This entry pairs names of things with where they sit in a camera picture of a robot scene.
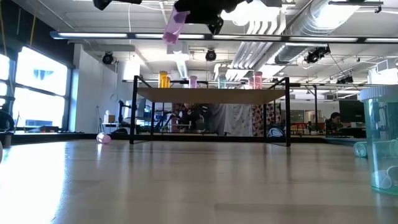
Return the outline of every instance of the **ceiling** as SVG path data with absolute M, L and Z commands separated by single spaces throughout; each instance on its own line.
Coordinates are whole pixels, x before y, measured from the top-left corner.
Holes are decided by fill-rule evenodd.
M 148 9 L 138 5 L 110 4 L 104 11 L 94 7 L 91 1 L 85 0 L 39 0 L 39 19 L 58 31 L 90 31 L 90 32 L 163 32 L 166 20 L 170 17 L 170 11 L 160 11 L 160 4 L 146 5 Z M 289 21 L 309 0 L 295 0 L 296 5 L 287 10 L 287 21 Z M 14 0 L 27 11 L 33 13 L 35 0 Z M 398 1 L 384 0 L 383 11 L 375 14 L 375 7 L 362 7 L 354 13 L 347 22 L 337 28 L 332 35 L 375 35 L 375 36 L 398 36 L 397 14 L 386 13 L 398 12 Z M 170 10 L 170 5 L 164 5 L 164 9 Z M 130 10 L 131 26 L 129 28 L 128 10 Z M 239 27 L 232 22 L 226 21 L 222 34 L 244 34 L 248 26 Z M 209 33 L 204 25 L 185 25 L 182 33 Z M 176 70 L 175 62 L 168 60 L 166 46 L 159 40 L 91 40 L 91 46 L 101 48 L 104 45 L 124 44 L 134 45 L 146 62 L 146 73 L 157 73 L 159 70 L 171 72 Z M 217 53 L 217 62 L 228 62 L 234 59 L 239 49 L 239 42 L 217 42 L 217 41 L 187 41 L 191 56 L 187 61 L 188 70 L 213 71 L 216 62 L 205 62 L 205 53 L 208 48 L 214 48 Z M 355 82 L 366 82 L 367 69 L 373 66 L 375 59 L 386 56 L 398 56 L 398 45 L 355 45 L 355 44 L 331 44 L 332 55 L 320 61 L 320 63 L 307 67 L 298 58 L 293 64 L 284 68 L 280 75 L 293 77 L 293 82 L 326 82 L 332 75 L 340 73 L 340 69 L 346 70 L 357 67 L 353 76 Z

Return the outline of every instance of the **white wall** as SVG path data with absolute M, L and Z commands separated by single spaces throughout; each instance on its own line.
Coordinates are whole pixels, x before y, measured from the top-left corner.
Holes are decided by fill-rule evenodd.
M 118 111 L 117 74 L 86 53 L 81 45 L 75 45 L 72 78 L 72 103 L 70 130 L 84 133 L 97 133 L 99 115 L 103 119 L 106 110 L 111 114 Z
M 285 109 L 285 102 L 282 101 L 281 109 Z M 290 101 L 290 110 L 315 110 L 314 101 Z M 322 117 L 330 118 L 333 112 L 340 112 L 338 101 L 319 101 L 318 111 L 321 111 Z

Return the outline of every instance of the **black cable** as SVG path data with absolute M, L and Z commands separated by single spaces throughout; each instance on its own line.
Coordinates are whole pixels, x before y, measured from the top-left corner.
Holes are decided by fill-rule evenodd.
M 349 76 L 346 75 L 346 74 L 344 73 L 343 69 L 341 69 L 341 67 L 338 65 L 337 61 L 336 61 L 335 58 L 332 56 L 332 54 L 329 54 L 329 55 L 330 55 L 331 59 L 333 59 L 333 61 L 336 63 L 337 67 L 340 69 L 340 71 L 342 72 L 342 74 L 343 74 L 346 78 L 348 78 Z M 355 89 L 359 91 L 358 87 L 356 87 L 356 85 L 355 85 L 354 83 L 352 83 L 352 84 L 353 84 L 353 87 L 355 87 Z

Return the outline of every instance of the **wooden shelf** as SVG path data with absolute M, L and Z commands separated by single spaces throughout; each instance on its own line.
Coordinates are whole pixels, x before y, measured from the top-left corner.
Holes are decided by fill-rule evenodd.
M 285 90 L 138 88 L 137 93 L 147 100 L 158 103 L 236 103 L 263 105 L 284 96 Z

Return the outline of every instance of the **pink object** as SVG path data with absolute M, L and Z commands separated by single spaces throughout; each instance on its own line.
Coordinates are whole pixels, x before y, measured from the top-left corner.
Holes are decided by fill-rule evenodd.
M 163 34 L 163 40 L 166 44 L 177 43 L 178 37 L 184 27 L 185 19 L 189 14 L 189 11 L 177 12 L 177 10 L 173 8 L 172 15 L 170 16 Z
M 108 136 L 105 133 L 99 133 L 97 135 L 97 141 L 101 144 L 109 144 L 111 142 L 111 136 Z
M 249 78 L 249 87 L 250 89 L 254 89 L 254 77 Z
M 262 89 L 262 72 L 255 72 L 254 74 L 254 89 Z
M 189 88 L 197 88 L 198 77 L 191 75 L 189 77 Z

